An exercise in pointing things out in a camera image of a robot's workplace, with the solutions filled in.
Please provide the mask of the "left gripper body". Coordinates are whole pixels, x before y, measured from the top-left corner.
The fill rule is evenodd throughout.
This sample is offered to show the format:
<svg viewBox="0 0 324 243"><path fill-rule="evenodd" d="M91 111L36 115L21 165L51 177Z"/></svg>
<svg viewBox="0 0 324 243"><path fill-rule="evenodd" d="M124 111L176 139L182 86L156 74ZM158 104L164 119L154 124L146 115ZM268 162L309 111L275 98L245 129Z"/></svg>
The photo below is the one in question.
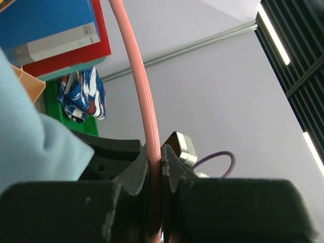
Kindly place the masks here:
<svg viewBox="0 0 324 243"><path fill-rule="evenodd" d="M80 181L112 180L124 171L142 150L140 140L108 139L73 131L74 135L94 150Z"/></svg>

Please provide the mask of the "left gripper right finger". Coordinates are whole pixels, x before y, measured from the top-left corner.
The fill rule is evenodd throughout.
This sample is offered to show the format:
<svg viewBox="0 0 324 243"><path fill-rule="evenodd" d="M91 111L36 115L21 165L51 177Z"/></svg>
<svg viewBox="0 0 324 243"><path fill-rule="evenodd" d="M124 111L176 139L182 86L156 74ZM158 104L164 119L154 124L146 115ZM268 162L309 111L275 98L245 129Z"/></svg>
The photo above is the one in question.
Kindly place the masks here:
<svg viewBox="0 0 324 243"><path fill-rule="evenodd" d="M296 187L283 179L199 178L161 149L165 242L316 242Z"/></svg>

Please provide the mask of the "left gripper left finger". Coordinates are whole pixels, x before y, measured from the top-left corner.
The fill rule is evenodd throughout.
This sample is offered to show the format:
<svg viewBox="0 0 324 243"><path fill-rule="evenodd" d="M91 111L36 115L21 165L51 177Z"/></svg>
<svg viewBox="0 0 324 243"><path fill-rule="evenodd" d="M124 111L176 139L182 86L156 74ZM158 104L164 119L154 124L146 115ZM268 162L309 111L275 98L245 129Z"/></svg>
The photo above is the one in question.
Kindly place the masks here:
<svg viewBox="0 0 324 243"><path fill-rule="evenodd" d="M113 180L25 182L1 195L1 242L148 242L146 150Z"/></svg>

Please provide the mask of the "colourful patterned trousers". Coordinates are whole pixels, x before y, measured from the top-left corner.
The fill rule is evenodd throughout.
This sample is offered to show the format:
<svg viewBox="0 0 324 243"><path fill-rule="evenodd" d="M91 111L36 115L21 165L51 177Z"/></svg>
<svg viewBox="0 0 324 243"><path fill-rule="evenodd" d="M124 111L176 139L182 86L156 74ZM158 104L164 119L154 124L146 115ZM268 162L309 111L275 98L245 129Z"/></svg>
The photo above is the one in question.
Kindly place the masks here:
<svg viewBox="0 0 324 243"><path fill-rule="evenodd" d="M66 113L81 118L79 111L97 120L106 118L105 89L95 67L65 75L60 82L57 99Z"/></svg>

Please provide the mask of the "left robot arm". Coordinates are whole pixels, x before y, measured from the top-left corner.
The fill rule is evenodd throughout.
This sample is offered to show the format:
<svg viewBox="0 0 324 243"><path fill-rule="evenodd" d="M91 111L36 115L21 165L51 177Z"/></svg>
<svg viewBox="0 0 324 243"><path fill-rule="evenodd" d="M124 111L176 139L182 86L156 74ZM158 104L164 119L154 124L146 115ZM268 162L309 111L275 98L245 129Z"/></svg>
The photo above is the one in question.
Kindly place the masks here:
<svg viewBox="0 0 324 243"><path fill-rule="evenodd" d="M1 242L149 242L149 162L138 140L77 136L95 155L77 182L18 183L1 196ZM161 147L164 242L315 242L287 180L200 178L191 139Z"/></svg>

